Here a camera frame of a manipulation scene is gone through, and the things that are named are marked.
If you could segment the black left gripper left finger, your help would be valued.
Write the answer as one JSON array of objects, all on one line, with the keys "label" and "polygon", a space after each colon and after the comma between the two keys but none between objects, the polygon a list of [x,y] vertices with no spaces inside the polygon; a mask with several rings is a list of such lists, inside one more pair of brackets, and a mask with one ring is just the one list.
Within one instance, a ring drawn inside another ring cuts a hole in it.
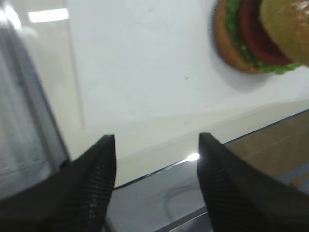
[{"label": "black left gripper left finger", "polygon": [[55,175],[0,202],[2,232],[100,232],[117,172],[105,135]]}]

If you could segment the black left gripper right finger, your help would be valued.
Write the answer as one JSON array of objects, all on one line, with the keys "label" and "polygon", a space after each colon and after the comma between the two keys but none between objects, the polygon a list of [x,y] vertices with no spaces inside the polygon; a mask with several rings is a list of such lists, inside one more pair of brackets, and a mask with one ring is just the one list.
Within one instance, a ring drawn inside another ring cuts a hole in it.
[{"label": "black left gripper right finger", "polygon": [[307,232],[309,196],[200,133],[197,176],[215,232]]}]

